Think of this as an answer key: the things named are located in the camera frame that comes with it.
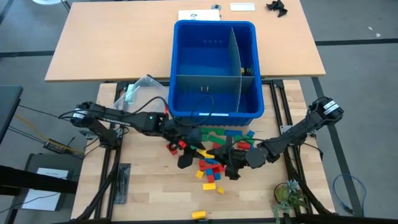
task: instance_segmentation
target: potted plant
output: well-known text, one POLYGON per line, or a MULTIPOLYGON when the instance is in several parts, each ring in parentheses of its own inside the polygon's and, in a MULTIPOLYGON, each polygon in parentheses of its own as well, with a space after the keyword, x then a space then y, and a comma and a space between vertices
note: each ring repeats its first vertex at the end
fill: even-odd
POLYGON ((278 184, 274 189, 274 197, 277 201, 273 209, 277 224, 280 224, 279 211, 289 213, 293 208, 307 207, 302 200, 305 196, 300 190, 299 183, 295 180, 288 180, 286 183, 278 184))

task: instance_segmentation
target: wooden table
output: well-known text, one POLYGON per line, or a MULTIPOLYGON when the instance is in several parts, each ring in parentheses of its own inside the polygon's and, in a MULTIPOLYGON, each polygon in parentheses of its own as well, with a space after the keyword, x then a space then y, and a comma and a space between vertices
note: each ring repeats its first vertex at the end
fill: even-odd
MULTIPOLYGON (((300 83, 298 80, 286 80, 284 84, 293 122, 298 123, 307 111, 300 83)), ((97 103, 111 106, 115 89, 115 83, 102 84, 97 103)), ((255 119, 248 129, 256 132, 255 138, 266 139, 278 136, 279 133, 269 85, 263 85, 263 94, 266 112, 255 119)), ((219 195, 214 190, 202 190, 202 183, 206 179, 195 177, 198 159, 194 160, 192 166, 179 169, 178 158, 169 153, 165 148, 166 143, 162 138, 147 137, 133 129, 124 136, 120 162, 132 164, 128 199, 125 205, 114 206, 112 220, 189 220, 191 213, 199 210, 207 211, 208 218, 273 217, 273 189, 287 180, 283 158, 258 169, 246 167, 239 171, 239 180, 229 180, 222 176, 216 184, 224 187, 225 194, 219 195)), ((314 138, 308 138, 307 143, 316 146, 314 138)), ((85 209, 96 193, 103 158, 104 150, 97 149, 83 161, 72 218, 85 209)), ((308 186, 321 203, 333 211, 318 151, 303 145, 301 158, 308 186)), ((104 198, 103 215, 108 194, 104 198)))
POLYGON ((179 10, 221 5, 223 21, 256 26, 264 77, 325 74, 299 0, 283 0, 289 10, 277 17, 272 0, 189 0, 74 2, 52 58, 46 81, 135 80, 151 74, 168 78, 174 24, 179 10), (232 2, 252 2, 255 11, 231 11, 232 2))

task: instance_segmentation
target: gray floor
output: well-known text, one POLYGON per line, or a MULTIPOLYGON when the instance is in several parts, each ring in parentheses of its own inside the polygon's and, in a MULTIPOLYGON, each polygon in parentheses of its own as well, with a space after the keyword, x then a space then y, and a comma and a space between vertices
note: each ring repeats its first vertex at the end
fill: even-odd
MULTIPOLYGON (((6 3, 7 0, 0 0, 0 12, 6 3)), ((315 40, 398 37, 398 1, 302 0, 302 4, 315 40)), ((54 50, 66 17, 61 4, 40 6, 31 0, 15 0, 0 25, 0 52, 54 50)), ((351 173, 368 190, 365 214, 398 218, 398 181, 394 175, 398 126, 392 119, 398 99, 398 44, 330 46, 318 50, 327 72, 320 79, 323 90, 346 111, 336 126, 351 173)), ((22 85, 22 105, 54 114, 71 110, 78 102, 95 99, 99 83, 45 83, 50 61, 51 57, 0 58, 0 84, 22 85)), ((316 98, 311 79, 300 81, 306 102, 311 103, 316 98)), ((76 137, 72 146, 84 146, 84 139, 68 123, 23 108, 17 114, 31 120, 50 138, 68 142, 76 137)), ((18 120, 12 125, 29 131, 18 120)), ((340 170, 327 129, 318 132, 318 145, 325 153, 323 165, 331 187, 340 170)), ((40 144, 8 132, 0 146, 0 164, 22 169, 30 153, 40 152, 49 153, 40 144)), ((337 191, 348 203, 341 180, 337 191)), ((0 210, 9 207, 11 201, 11 197, 0 196, 0 210)), ((345 214, 336 200, 335 205, 340 214, 345 214)), ((21 210, 16 223, 66 221, 70 212, 70 208, 60 212, 21 210)), ((0 214, 0 222, 5 216, 6 213, 0 214)))

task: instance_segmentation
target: white card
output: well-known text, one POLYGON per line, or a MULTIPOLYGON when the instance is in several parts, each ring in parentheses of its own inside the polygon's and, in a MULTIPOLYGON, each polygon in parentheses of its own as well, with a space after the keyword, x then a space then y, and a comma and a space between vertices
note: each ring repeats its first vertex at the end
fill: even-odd
POLYGON ((253 3, 231 3, 231 11, 254 11, 256 8, 253 3))
MULTIPOLYGON (((39 168, 36 173, 42 175, 49 175, 57 178, 63 178, 63 179, 66 179, 66 176, 68 175, 67 170, 57 170, 57 169, 48 169, 48 168, 39 168)), ((21 208, 55 211, 60 195, 61 195, 60 193, 57 194, 56 192, 29 189, 26 198, 24 200, 25 204, 23 204, 21 208)))
POLYGON ((179 20, 220 21, 218 9, 179 10, 179 20))

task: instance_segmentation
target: yellow block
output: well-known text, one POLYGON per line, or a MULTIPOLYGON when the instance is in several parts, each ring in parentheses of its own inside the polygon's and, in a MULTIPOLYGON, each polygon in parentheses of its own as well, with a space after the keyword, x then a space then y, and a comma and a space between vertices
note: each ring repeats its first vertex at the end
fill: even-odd
POLYGON ((192 212, 192 218, 193 219, 206 218, 206 212, 205 211, 192 212))
POLYGON ((223 194, 224 193, 224 188, 218 187, 217 188, 217 192, 220 193, 220 194, 223 194))
POLYGON ((202 171, 200 171, 200 170, 198 170, 198 172, 197 172, 197 177, 199 178, 199 179, 201 179, 202 177, 203 177, 203 172, 202 171))
POLYGON ((214 155, 207 154, 206 150, 204 150, 204 149, 197 149, 197 152, 199 152, 201 155, 203 155, 207 159, 215 158, 214 155))
POLYGON ((203 184, 203 190, 216 190, 216 183, 203 184))

